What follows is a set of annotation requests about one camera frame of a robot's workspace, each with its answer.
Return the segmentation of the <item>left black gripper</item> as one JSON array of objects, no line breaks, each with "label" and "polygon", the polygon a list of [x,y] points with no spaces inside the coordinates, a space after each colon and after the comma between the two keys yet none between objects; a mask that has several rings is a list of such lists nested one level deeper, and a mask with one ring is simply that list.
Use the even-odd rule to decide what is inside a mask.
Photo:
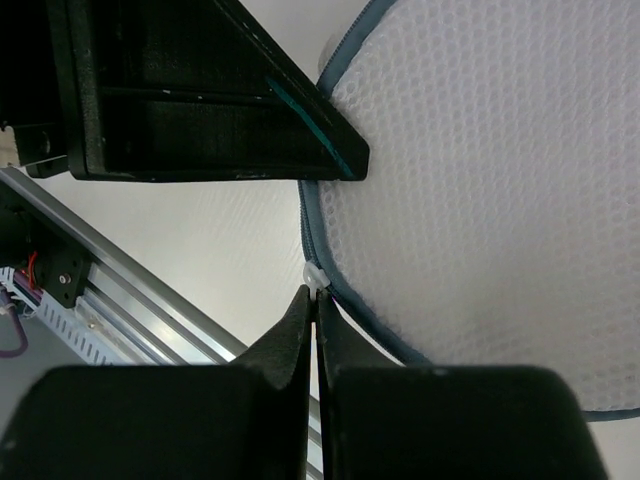
[{"label": "left black gripper", "polygon": [[68,170],[55,42],[66,29],[65,1],[1,3],[1,161],[33,178]]}]

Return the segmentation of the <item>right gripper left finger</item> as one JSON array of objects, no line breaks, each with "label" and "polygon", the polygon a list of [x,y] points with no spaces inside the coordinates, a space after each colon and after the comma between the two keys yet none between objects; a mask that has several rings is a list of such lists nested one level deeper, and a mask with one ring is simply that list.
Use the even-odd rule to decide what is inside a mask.
[{"label": "right gripper left finger", "polygon": [[302,479],[311,299],[226,365],[69,366],[19,402],[5,479]]}]

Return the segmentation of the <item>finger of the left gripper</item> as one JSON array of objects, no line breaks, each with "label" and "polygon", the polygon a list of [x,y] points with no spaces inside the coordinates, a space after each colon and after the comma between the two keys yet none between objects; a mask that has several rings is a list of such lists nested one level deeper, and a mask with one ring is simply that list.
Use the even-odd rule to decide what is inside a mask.
[{"label": "finger of the left gripper", "polygon": [[367,142],[241,3],[46,8],[74,177],[366,177]]}]

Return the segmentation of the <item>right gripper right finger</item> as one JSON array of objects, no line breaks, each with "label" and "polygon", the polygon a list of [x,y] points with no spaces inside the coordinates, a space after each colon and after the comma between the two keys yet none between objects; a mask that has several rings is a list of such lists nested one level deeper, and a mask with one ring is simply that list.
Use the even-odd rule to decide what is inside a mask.
[{"label": "right gripper right finger", "polygon": [[321,297],[315,317],[328,479],[603,479],[577,401],[531,366],[400,366]]}]

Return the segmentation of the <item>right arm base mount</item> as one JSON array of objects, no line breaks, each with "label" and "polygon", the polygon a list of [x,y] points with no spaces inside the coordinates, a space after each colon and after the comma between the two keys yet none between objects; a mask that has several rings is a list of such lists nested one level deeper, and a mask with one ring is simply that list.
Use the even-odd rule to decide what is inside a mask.
[{"label": "right arm base mount", "polygon": [[26,276],[27,286],[71,309],[87,284],[89,251],[25,198],[1,185],[1,265]]}]

